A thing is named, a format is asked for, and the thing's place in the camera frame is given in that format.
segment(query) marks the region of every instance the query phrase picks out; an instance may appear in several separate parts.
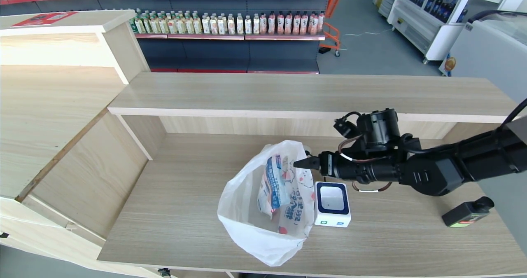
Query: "wooden counter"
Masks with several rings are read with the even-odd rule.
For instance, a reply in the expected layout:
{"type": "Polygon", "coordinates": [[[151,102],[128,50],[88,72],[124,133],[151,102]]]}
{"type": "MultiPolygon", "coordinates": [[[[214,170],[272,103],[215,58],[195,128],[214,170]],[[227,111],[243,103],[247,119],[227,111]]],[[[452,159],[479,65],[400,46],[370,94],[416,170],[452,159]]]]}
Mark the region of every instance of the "wooden counter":
{"type": "Polygon", "coordinates": [[[466,229],[443,224],[442,214],[483,195],[476,184],[440,198],[398,185],[379,194],[349,188],[350,227],[315,226],[281,267],[236,246],[216,215],[226,182],[265,144],[293,139],[315,154],[334,150],[342,137],[332,120],[348,111],[395,108],[401,133],[413,133],[428,148],[495,128],[515,106],[486,79],[139,74],[108,109],[150,161],[98,259],[321,277],[526,273],[527,258],[497,212],[466,229]],[[461,131],[467,123],[472,132],[461,131]]]}
{"type": "Polygon", "coordinates": [[[527,272],[527,259],[493,211],[464,229],[441,215],[483,195],[466,184],[439,198],[408,186],[364,194],[348,188],[346,229],[314,226],[283,266],[268,267],[239,248],[216,215],[223,188],[267,143],[294,139],[315,154],[339,138],[167,134],[147,163],[98,257],[115,263],[296,276],[443,277],[527,272]]]}
{"type": "Polygon", "coordinates": [[[96,260],[147,158],[106,107],[149,71],[128,19],[79,12],[49,26],[0,17],[0,244],[94,270],[156,277],[96,260]]]}

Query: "plastic bag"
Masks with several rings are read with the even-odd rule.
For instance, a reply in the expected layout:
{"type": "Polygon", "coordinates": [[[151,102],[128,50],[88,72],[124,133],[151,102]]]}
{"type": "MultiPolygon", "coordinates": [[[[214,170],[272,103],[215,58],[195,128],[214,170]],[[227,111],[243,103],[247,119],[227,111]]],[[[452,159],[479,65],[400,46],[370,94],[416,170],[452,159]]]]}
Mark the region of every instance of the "plastic bag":
{"type": "Polygon", "coordinates": [[[292,167],[306,158],[302,143],[286,140],[266,145],[227,182],[218,204],[218,218],[232,240],[269,266],[281,266],[302,248],[315,220],[315,193],[311,171],[292,167]],[[266,163],[282,158],[285,188],[290,203],[270,220],[258,209],[258,192],[266,163]]]}

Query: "refrigerator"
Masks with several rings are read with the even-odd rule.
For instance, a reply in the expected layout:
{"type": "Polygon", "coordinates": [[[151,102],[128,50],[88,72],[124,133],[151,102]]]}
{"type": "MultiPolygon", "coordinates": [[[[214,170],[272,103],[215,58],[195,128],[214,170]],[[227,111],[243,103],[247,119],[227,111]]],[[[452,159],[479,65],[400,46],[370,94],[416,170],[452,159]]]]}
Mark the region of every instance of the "refrigerator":
{"type": "Polygon", "coordinates": [[[447,77],[482,77],[516,102],[527,98],[527,13],[485,11],[471,17],[444,58],[447,77]]]}

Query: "black bottle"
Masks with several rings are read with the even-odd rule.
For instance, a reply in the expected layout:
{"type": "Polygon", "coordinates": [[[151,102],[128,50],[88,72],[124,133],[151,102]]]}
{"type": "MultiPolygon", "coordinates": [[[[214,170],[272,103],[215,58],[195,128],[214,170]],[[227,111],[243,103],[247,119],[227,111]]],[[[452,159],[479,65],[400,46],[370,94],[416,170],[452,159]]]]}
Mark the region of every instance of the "black bottle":
{"type": "Polygon", "coordinates": [[[443,222],[450,227],[465,227],[487,216],[494,202],[489,197],[480,197],[473,202],[465,202],[442,216],[443,222]]]}

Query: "floor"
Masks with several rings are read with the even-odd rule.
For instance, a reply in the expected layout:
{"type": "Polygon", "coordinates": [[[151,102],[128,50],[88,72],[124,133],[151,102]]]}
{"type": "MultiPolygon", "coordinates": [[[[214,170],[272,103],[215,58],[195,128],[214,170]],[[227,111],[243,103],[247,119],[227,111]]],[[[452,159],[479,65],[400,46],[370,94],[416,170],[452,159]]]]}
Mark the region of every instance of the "floor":
{"type": "MultiPolygon", "coordinates": [[[[321,74],[377,74],[377,75],[441,75],[440,62],[424,65],[423,55],[399,32],[392,32],[384,17],[377,13],[371,0],[340,0],[328,22],[342,34],[340,57],[334,52],[319,54],[321,74]]],[[[480,183],[486,194],[501,207],[499,213],[527,252],[525,220],[517,216],[523,207],[524,184],[527,175],[515,174],[484,180],[480,183]]],[[[9,278],[126,278],[118,274],[88,270],[65,261],[49,259],[12,248],[0,246],[0,277],[9,278]]]]}
{"type": "Polygon", "coordinates": [[[372,0],[340,0],[327,21],[340,30],[342,44],[338,58],[333,50],[318,55],[321,74],[441,75],[441,62],[424,65],[423,54],[398,31],[391,31],[372,0]]]}

